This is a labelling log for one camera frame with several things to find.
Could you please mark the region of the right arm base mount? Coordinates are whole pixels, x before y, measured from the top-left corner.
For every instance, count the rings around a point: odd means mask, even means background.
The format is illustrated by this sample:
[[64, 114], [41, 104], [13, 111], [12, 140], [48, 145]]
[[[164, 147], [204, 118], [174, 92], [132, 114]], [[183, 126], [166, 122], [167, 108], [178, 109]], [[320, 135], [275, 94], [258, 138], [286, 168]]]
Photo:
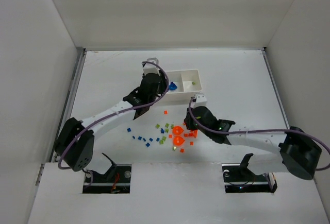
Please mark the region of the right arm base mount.
[[252, 153], [246, 154], [240, 164], [222, 164], [226, 193], [275, 193], [278, 185], [273, 174], [255, 175], [247, 166]]

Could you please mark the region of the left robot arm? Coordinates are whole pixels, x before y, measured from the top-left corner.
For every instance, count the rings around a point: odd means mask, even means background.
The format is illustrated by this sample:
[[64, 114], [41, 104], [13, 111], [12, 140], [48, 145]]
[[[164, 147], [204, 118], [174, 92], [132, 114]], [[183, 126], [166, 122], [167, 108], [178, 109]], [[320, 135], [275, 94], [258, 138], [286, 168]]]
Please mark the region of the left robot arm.
[[77, 120], [69, 118], [55, 141], [55, 152], [60, 156], [58, 168], [80, 171], [93, 158], [94, 142], [117, 126], [135, 120], [160, 101], [169, 89], [166, 73], [148, 73], [119, 103], [93, 117]]

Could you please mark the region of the large blue round lego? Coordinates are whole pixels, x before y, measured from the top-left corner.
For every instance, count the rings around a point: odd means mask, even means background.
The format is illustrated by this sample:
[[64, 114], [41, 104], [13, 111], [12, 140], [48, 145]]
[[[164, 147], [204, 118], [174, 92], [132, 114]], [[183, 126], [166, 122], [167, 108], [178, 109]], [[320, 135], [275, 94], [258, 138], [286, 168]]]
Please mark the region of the large blue round lego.
[[169, 84], [169, 90], [170, 91], [177, 90], [177, 85], [174, 82], [170, 82], [170, 84]]

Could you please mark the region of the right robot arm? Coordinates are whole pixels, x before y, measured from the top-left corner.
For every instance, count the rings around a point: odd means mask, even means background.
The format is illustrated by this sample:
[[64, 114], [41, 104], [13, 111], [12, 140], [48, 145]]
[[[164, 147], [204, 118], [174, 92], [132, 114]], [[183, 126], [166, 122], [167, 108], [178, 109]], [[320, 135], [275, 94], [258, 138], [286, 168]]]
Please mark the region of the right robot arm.
[[321, 148], [316, 139], [297, 127], [278, 130], [231, 131], [232, 120], [217, 119], [206, 106], [188, 107], [184, 119], [187, 129], [199, 130], [217, 144], [246, 146], [265, 151], [246, 154], [240, 168], [255, 175], [291, 173], [303, 180], [312, 180], [317, 170]]

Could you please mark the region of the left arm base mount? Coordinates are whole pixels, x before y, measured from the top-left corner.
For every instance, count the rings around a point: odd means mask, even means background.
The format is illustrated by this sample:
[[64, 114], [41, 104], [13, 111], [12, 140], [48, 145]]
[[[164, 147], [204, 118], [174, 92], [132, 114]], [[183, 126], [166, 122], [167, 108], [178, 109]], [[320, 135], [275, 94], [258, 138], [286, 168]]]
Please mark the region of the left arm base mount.
[[100, 174], [97, 171], [87, 169], [85, 172], [83, 194], [129, 194], [132, 165], [117, 164], [108, 155], [102, 153], [98, 161], [106, 165], [107, 171]]

